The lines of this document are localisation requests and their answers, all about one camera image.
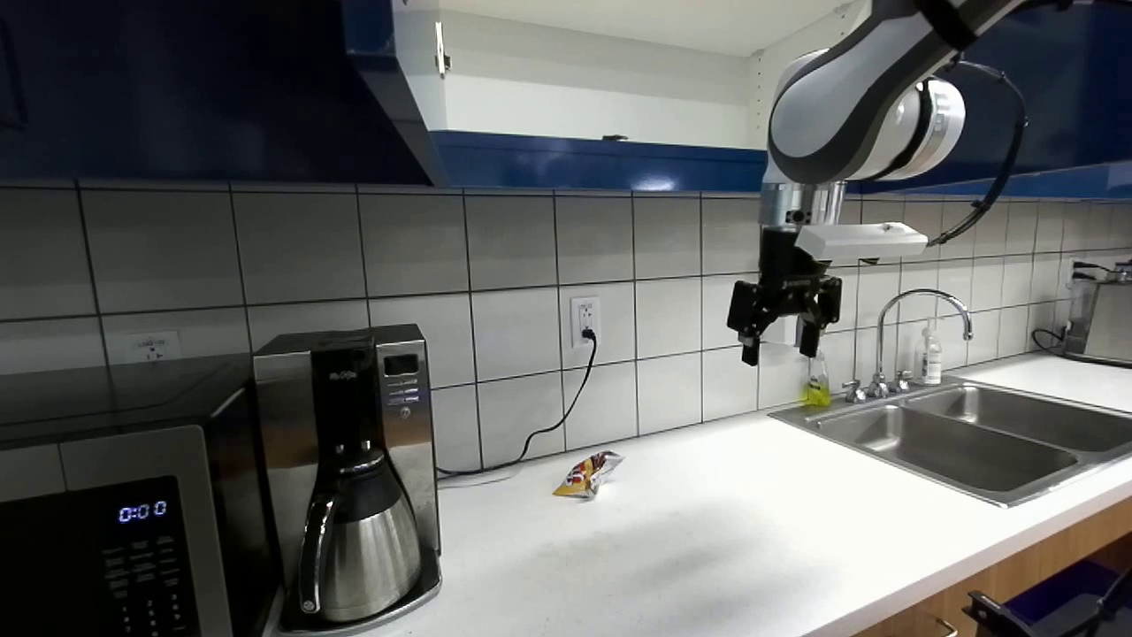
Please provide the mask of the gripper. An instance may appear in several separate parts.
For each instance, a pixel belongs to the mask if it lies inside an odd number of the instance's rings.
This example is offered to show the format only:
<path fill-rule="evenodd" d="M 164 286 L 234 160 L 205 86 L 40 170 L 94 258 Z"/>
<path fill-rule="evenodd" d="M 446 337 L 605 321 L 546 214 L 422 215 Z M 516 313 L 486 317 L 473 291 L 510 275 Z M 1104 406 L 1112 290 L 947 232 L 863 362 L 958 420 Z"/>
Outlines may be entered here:
<path fill-rule="evenodd" d="M 798 249 L 797 239 L 796 230 L 761 230 L 758 282 L 734 283 L 724 324 L 736 332 L 746 365 L 758 365 L 761 336 L 779 319 L 779 308 L 801 308 L 797 346 L 805 358 L 817 356 L 826 327 L 840 321 L 844 282 Z"/>

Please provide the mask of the yellow granola bar packet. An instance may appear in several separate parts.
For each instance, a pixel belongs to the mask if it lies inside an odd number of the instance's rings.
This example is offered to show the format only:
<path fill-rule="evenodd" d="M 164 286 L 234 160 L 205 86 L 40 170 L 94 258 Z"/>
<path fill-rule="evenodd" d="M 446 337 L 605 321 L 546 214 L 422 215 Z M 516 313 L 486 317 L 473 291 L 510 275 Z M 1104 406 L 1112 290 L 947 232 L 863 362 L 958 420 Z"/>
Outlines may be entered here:
<path fill-rule="evenodd" d="M 571 467 L 569 474 L 563 479 L 561 484 L 554 489 L 554 496 L 593 499 L 600 487 L 621 462 L 623 456 L 619 453 L 611 450 L 594 453 Z"/>

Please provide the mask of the blue cabinet door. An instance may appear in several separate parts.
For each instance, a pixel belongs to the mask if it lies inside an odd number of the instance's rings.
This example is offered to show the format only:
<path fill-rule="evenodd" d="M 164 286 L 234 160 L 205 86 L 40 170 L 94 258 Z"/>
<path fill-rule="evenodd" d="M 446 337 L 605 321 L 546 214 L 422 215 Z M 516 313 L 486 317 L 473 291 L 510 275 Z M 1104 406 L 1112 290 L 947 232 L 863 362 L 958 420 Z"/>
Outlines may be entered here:
<path fill-rule="evenodd" d="M 440 0 L 340 0 L 348 59 L 393 127 L 401 186 L 449 187 L 429 126 L 445 119 Z"/>

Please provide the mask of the yellow dish soap bottle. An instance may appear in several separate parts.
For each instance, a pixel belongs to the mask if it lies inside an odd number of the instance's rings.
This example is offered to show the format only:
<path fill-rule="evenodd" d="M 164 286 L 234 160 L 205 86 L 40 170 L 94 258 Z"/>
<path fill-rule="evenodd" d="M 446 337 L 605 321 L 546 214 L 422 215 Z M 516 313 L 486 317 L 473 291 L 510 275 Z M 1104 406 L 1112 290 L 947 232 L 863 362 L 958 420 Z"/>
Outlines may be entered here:
<path fill-rule="evenodd" d="M 831 384 L 826 358 L 821 350 L 808 359 L 807 380 L 803 387 L 803 403 L 806 407 L 812 408 L 826 408 L 831 404 Z"/>

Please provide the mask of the chrome tap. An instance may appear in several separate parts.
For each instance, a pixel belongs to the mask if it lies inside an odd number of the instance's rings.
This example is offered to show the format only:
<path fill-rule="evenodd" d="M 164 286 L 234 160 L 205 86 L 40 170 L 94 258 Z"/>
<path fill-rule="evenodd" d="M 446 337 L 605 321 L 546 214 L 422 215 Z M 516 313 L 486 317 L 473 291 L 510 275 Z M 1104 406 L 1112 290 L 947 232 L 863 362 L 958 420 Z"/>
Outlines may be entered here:
<path fill-rule="evenodd" d="M 911 373 L 909 371 L 898 370 L 897 375 L 894 375 L 892 379 L 887 379 L 884 375 L 884 326 L 889 311 L 893 310 L 893 308 L 899 305 L 899 303 L 904 301 L 904 299 L 915 295 L 935 296 L 952 305 L 962 319 L 963 341 L 974 341 L 974 316 L 971 316 L 968 307 L 964 305 L 958 296 L 945 293 L 940 289 L 911 289 L 904 291 L 904 293 L 898 293 L 881 308 L 880 315 L 877 316 L 877 322 L 875 324 L 875 370 L 872 375 L 872 380 L 867 384 L 867 386 L 861 386 L 861 380 L 849 380 L 849 382 L 842 384 L 842 388 L 846 390 L 844 403 L 860 404 L 865 402 L 883 401 L 889 398 L 890 395 L 903 395 L 911 391 Z"/>

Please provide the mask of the white soap bottle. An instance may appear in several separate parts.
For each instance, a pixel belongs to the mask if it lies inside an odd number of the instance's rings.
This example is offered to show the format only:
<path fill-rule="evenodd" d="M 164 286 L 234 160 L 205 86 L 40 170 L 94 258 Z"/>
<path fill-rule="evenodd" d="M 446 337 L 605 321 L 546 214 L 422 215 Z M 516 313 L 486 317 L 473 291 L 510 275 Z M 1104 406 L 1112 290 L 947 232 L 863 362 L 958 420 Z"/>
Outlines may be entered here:
<path fill-rule="evenodd" d="M 918 368 L 916 380 L 921 386 L 940 386 L 943 376 L 945 352 L 937 334 L 937 320 L 932 318 L 921 330 L 921 342 L 918 346 Z"/>

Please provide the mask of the steel double sink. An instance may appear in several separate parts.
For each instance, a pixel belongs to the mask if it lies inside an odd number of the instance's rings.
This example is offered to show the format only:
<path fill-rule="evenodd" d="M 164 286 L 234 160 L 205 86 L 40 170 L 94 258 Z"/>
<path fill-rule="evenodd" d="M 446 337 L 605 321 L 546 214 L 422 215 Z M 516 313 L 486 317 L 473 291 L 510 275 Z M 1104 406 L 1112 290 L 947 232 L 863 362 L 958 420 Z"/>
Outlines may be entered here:
<path fill-rule="evenodd" d="M 1002 508 L 1132 458 L 1132 412 L 974 380 L 775 419 Z"/>

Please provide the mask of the steel countertop appliance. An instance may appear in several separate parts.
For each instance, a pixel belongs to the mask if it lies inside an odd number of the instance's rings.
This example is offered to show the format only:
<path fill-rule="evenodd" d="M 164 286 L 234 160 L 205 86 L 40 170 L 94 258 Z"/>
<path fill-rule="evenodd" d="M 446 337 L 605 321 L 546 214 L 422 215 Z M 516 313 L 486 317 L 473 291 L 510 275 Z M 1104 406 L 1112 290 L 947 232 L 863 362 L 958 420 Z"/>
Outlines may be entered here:
<path fill-rule="evenodd" d="M 1113 267 L 1075 261 L 1063 355 L 1132 368 L 1132 259 Z"/>

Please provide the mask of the black and steel coffee maker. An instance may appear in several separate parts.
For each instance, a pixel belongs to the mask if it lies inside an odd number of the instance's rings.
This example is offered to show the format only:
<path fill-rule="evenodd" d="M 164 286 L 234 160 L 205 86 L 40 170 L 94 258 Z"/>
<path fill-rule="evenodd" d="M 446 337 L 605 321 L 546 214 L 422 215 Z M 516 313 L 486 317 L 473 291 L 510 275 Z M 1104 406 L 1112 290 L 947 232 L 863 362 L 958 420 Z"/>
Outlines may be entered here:
<path fill-rule="evenodd" d="M 424 335 L 415 324 L 272 338 L 252 358 L 257 410 L 276 535 L 283 637 L 363 632 L 408 614 L 440 591 L 440 509 Z M 321 463 L 332 453 L 385 451 L 414 515 L 419 580 L 380 614 L 331 625 L 298 608 L 295 576 L 306 515 Z"/>

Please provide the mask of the steel coffee carafe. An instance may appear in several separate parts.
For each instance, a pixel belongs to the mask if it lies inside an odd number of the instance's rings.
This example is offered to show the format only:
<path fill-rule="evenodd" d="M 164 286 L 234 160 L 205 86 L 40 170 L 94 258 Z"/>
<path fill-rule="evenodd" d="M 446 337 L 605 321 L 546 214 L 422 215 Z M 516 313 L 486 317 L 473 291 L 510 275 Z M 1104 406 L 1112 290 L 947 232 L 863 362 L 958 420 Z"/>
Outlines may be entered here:
<path fill-rule="evenodd" d="M 305 616 L 351 625 L 383 613 L 419 580 L 422 550 L 408 494 L 371 444 L 321 463 L 295 573 Z"/>

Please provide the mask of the microwave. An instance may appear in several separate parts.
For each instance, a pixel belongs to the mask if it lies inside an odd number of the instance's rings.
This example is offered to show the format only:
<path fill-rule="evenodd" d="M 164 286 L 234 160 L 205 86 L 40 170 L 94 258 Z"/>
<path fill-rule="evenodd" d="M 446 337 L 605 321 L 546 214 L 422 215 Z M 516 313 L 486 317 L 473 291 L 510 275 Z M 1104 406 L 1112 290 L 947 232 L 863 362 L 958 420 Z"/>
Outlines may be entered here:
<path fill-rule="evenodd" d="M 0 637 L 263 637 L 249 359 L 0 376 Z"/>

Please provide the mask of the white wall socket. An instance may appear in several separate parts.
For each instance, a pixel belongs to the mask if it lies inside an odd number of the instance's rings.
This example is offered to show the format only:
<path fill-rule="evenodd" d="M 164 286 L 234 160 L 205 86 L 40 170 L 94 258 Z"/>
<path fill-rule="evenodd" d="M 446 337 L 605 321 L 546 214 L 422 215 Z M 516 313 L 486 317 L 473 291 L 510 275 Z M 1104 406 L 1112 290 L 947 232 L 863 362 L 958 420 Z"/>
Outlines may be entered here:
<path fill-rule="evenodd" d="M 583 348 L 594 343 L 600 330 L 600 298 L 580 295 L 571 298 L 571 347 Z"/>
<path fill-rule="evenodd" d="M 179 332 L 144 332 L 131 334 L 126 341 L 125 360 L 128 363 L 158 362 L 182 356 Z"/>

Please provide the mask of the open blue wall cabinet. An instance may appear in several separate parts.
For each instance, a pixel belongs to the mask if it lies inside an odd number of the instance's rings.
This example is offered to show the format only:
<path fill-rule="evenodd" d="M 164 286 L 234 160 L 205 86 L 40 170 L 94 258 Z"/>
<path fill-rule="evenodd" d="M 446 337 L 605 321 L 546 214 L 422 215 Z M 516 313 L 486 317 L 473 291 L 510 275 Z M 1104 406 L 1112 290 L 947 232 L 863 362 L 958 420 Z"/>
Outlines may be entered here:
<path fill-rule="evenodd" d="M 440 0 L 451 187 L 756 192 L 784 66 L 869 0 Z"/>

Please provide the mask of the closed blue wall cabinet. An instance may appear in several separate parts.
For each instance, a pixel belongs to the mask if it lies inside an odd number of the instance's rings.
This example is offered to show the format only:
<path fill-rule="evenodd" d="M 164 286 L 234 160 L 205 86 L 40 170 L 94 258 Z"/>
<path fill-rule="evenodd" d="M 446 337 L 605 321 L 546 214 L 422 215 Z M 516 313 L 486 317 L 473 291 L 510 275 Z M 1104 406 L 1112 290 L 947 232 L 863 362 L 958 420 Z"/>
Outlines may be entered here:
<path fill-rule="evenodd" d="M 395 140 L 340 0 L 0 0 L 0 178 L 387 186 Z"/>
<path fill-rule="evenodd" d="M 921 177 L 854 186 L 854 193 L 983 196 L 1006 155 L 1019 91 L 1029 124 L 1003 196 L 1132 201 L 1132 7 L 1019 12 L 964 58 L 1001 70 L 1012 86 L 963 67 L 946 74 L 967 106 L 955 149 Z"/>

